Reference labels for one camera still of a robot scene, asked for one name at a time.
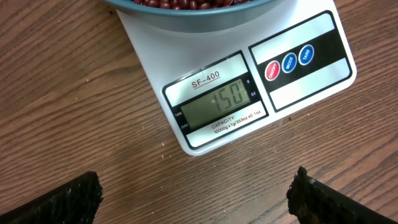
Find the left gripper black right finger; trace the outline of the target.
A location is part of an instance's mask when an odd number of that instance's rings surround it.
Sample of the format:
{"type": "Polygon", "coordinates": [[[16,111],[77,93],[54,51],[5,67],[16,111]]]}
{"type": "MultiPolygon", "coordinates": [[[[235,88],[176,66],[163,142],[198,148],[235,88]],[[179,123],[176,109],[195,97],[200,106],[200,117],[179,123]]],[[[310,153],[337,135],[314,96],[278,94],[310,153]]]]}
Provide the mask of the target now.
{"type": "Polygon", "coordinates": [[[307,175],[299,167],[286,193],[289,213],[303,224],[397,224],[307,175]]]}

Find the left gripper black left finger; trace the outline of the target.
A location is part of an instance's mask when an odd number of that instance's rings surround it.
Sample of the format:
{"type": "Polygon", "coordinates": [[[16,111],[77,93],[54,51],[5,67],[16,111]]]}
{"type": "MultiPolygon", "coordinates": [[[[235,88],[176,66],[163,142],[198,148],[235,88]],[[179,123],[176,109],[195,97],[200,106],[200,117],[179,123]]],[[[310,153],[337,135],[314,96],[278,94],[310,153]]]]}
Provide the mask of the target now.
{"type": "Polygon", "coordinates": [[[89,171],[44,195],[1,215],[1,224],[92,224],[103,188],[89,171]]]}

